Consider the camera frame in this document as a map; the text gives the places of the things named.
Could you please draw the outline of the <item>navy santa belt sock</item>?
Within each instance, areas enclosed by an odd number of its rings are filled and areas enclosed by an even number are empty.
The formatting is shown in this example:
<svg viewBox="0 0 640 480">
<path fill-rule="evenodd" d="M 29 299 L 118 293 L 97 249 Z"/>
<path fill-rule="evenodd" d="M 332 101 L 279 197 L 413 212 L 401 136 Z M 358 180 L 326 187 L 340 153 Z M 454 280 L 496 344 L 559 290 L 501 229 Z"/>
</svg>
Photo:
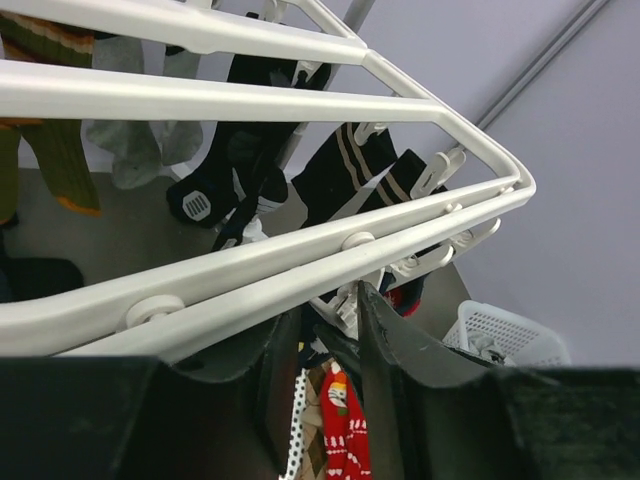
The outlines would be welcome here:
<svg viewBox="0 0 640 480">
<path fill-rule="evenodd" d="M 249 166 L 241 163 L 232 168 L 234 193 L 238 204 L 218 234 L 211 251 L 245 243 L 245 230 L 259 216 L 271 213 L 288 199 L 284 172 L 270 153 L 260 154 Z"/>
</svg>

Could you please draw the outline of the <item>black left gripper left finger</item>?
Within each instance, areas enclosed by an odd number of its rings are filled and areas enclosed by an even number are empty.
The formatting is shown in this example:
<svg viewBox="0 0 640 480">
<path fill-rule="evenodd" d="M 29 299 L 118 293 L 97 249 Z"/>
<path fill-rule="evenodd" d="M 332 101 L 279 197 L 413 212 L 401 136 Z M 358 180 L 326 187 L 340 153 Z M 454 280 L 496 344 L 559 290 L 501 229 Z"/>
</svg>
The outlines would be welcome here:
<svg viewBox="0 0 640 480">
<path fill-rule="evenodd" d="M 287 467 L 300 315 L 178 364 L 5 358 L 5 479 L 275 479 Z"/>
</svg>

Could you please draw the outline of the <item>black sock with logo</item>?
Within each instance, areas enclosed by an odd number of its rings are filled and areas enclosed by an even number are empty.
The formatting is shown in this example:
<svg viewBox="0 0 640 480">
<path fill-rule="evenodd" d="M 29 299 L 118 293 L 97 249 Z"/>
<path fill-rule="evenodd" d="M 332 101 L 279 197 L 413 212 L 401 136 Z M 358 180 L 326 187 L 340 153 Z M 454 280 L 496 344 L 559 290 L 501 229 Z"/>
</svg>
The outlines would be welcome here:
<svg viewBox="0 0 640 480">
<path fill-rule="evenodd" d="M 289 88 L 296 65 L 294 60 L 235 55 L 227 81 Z M 234 181 L 251 188 L 258 163 L 274 162 L 294 128 L 293 123 L 219 121 L 201 164 L 166 191 L 171 215 L 187 225 L 214 227 L 239 203 Z"/>
</svg>

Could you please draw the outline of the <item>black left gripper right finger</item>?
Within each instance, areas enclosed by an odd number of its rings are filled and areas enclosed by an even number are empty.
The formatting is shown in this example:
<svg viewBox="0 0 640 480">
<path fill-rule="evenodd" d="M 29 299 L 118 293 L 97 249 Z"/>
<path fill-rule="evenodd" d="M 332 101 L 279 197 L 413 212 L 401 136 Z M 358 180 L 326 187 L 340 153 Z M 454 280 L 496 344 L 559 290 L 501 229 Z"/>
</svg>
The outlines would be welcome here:
<svg viewBox="0 0 640 480">
<path fill-rule="evenodd" d="M 356 285 L 357 339 L 316 333 L 354 385 L 376 479 L 635 479 L 635 368 L 503 367 Z"/>
</svg>

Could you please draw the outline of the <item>white clip sock hanger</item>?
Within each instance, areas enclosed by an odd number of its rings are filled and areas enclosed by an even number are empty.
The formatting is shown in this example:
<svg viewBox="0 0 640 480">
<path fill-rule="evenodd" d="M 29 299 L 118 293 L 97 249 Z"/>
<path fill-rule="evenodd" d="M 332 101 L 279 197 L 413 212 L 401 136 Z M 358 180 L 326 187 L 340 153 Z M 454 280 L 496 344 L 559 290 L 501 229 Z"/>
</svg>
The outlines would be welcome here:
<svg viewBox="0 0 640 480">
<path fill-rule="evenodd" d="M 255 20 L 207 1 L 5 1 L 36 19 L 138 37 L 197 54 L 239 53 L 365 69 L 388 97 L 134 75 L 3 61 L 1 115 L 27 119 L 356 121 L 362 134 L 389 123 L 429 122 L 467 148 L 491 180 L 210 253 L 69 293 L 5 304 L 5 356 L 156 355 L 169 362 L 251 328 L 415 253 L 420 275 L 455 253 L 450 239 L 528 202 L 536 184 L 525 166 L 409 75 L 351 36 L 319 1 L 299 8 L 315 24 L 285 26 L 282 1 Z"/>
</svg>

